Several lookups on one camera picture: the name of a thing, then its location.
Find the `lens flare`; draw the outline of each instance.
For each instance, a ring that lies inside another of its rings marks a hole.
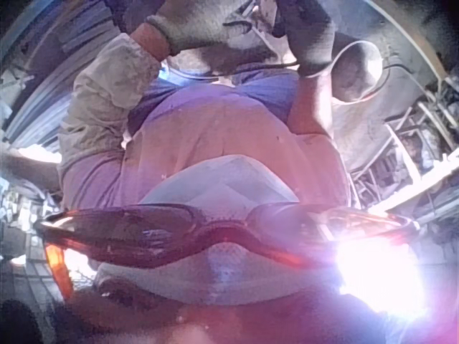
[[[424,313],[422,283],[408,245],[393,246],[386,239],[344,242],[337,263],[343,294],[358,297],[376,312],[408,319]]]

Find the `work glove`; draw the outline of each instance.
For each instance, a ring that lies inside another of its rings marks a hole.
[[[298,73],[314,77],[332,63],[335,25],[316,0],[276,0]]]
[[[251,24],[235,16],[247,0],[166,0],[147,23],[168,40],[171,55],[181,50],[224,43],[248,33]]]

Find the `vehicle underside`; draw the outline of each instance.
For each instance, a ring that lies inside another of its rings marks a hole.
[[[60,297],[31,223],[60,209],[57,134],[73,81],[107,42],[131,33],[161,3],[28,0],[2,9],[1,255],[11,259],[26,253],[27,264],[1,263],[0,300],[25,297],[39,313],[46,300]],[[384,59],[371,97],[334,101],[333,121],[352,206],[407,216],[420,225],[421,236],[410,246],[434,311],[409,328],[402,343],[457,343],[459,33],[453,1],[321,3],[339,32],[375,43]],[[275,0],[253,5],[254,30],[226,47],[168,58],[162,77],[179,85],[227,84],[238,65],[291,62],[286,38],[273,37]],[[21,233],[13,233],[13,226]],[[81,276],[82,285],[89,282]],[[51,338],[47,321],[42,315],[39,325]]]

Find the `pink shirt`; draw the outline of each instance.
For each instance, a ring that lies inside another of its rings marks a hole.
[[[234,154],[263,163],[303,203],[348,205],[346,172],[329,138],[292,134],[262,103],[227,86],[195,85],[168,97],[124,151],[127,114],[159,67],[122,34],[77,77],[60,134],[65,206],[137,204],[169,176]]]

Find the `gloved hand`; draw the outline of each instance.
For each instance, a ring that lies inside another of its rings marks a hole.
[[[317,0],[276,0],[298,73],[319,75],[332,62],[335,25]]]
[[[158,13],[147,23],[167,38],[171,54],[181,50],[226,42],[245,34],[251,25],[233,14],[247,0],[166,0]]]

